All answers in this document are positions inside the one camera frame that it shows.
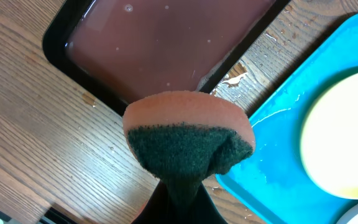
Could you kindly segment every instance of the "blue tray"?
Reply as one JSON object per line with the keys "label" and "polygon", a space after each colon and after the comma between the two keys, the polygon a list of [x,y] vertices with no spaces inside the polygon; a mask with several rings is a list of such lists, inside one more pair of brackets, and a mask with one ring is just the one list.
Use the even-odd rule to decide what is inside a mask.
{"label": "blue tray", "polygon": [[358,15],[348,19],[250,118],[257,147],[218,182],[269,223],[334,223],[358,201],[319,189],[300,161],[300,129],[327,87],[358,72]]}

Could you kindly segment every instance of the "black baking tray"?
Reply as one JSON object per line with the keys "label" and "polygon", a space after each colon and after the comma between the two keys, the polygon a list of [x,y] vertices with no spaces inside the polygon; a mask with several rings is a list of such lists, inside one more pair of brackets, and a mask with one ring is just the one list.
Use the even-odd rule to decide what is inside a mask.
{"label": "black baking tray", "polygon": [[[93,1],[66,0],[45,32],[42,48],[46,58],[52,65],[99,98],[116,113],[123,115],[127,103],[120,100],[110,87],[88,75],[84,70],[75,65],[65,52],[65,45],[70,34]],[[200,91],[210,93],[289,2],[290,0],[276,0],[261,20],[256,23],[222,65],[212,74]]]}

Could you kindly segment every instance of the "water droplet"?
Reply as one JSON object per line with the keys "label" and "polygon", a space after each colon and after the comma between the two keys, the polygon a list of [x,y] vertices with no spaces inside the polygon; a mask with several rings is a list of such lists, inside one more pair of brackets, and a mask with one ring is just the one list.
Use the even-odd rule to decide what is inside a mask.
{"label": "water droplet", "polygon": [[268,38],[270,38],[270,39],[272,39],[272,40],[274,40],[274,41],[277,41],[277,38],[276,38],[273,34],[269,34],[269,32],[266,32],[265,35],[266,35]]}
{"label": "water droplet", "polygon": [[217,93],[218,93],[218,91],[216,91],[216,89],[213,89],[212,92],[210,93],[210,95],[216,96]]}
{"label": "water droplet", "polygon": [[223,190],[220,189],[219,187],[213,187],[213,188],[212,188],[212,191],[213,191],[213,193],[216,194],[216,195],[219,195],[219,194],[221,194],[221,193],[223,192]]}
{"label": "water droplet", "polygon": [[125,11],[132,12],[134,10],[134,7],[131,4],[128,4],[124,6]]}
{"label": "water droplet", "polygon": [[85,92],[82,94],[82,100],[87,105],[91,105],[93,108],[96,107],[96,97],[94,97],[90,92]]}
{"label": "water droplet", "polygon": [[291,5],[287,5],[287,6],[285,7],[285,9],[284,9],[284,12],[285,12],[285,13],[290,13],[290,12],[292,12],[292,10],[293,10],[293,7],[292,7]]}

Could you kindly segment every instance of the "green scouring pad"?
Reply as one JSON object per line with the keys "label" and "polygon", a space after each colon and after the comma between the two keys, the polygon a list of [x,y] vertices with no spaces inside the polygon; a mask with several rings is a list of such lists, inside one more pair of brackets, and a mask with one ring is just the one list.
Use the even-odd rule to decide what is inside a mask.
{"label": "green scouring pad", "polygon": [[144,98],[128,106],[123,123],[132,153],[167,186],[179,213],[189,208],[202,180],[226,174],[255,148],[245,113],[205,93],[174,91]]}
{"label": "green scouring pad", "polygon": [[167,185],[173,203],[186,208],[211,174],[226,174],[250,157],[252,146],[235,130],[187,124],[141,126],[128,131],[141,166]]}

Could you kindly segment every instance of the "table surface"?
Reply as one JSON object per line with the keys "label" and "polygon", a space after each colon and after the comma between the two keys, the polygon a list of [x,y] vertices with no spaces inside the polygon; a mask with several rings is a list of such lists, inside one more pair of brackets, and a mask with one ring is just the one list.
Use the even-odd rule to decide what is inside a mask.
{"label": "table surface", "polygon": [[[44,57],[62,3],[0,0],[0,210],[22,223],[50,206],[80,223],[129,223],[158,180],[128,151],[121,118]],[[229,72],[240,84],[214,94],[251,114],[357,12],[358,0],[293,0]],[[204,184],[229,223],[263,223],[214,177]]]}

